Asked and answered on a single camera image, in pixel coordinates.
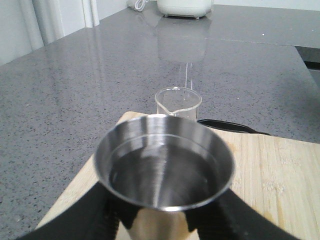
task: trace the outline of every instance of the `stainless steel cup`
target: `stainless steel cup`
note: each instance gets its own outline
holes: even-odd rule
[[[221,138],[199,123],[163,114],[114,127],[94,162],[133,240],[184,240],[234,174]]]

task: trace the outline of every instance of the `black handle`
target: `black handle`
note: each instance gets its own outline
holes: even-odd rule
[[[205,125],[207,127],[213,128],[213,129],[219,129],[224,130],[228,132],[235,132],[235,133],[248,133],[248,134],[263,134],[271,136],[269,133],[256,131],[252,129],[251,127],[233,123],[229,121],[221,121],[221,120],[214,120],[214,119],[202,119],[197,121],[199,124]]]

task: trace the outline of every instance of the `water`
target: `water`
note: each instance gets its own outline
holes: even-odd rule
[[[215,160],[211,155],[205,159],[204,149],[191,141],[185,146],[188,148],[158,143],[123,155],[111,170],[111,186],[153,208],[190,205],[209,198],[217,191]]]

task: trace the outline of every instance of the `white curtain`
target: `white curtain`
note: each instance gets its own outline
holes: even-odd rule
[[[0,0],[0,66],[99,21],[97,0]]]

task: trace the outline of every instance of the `wooden cutting board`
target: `wooden cutting board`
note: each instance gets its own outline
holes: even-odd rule
[[[126,112],[118,123],[143,116]],[[213,129],[231,149],[231,189],[269,221],[302,240],[320,239],[320,144],[262,134]],[[93,156],[56,200],[37,227],[81,198],[98,181]],[[129,240],[120,225],[117,240]],[[194,232],[189,240],[198,240]]]

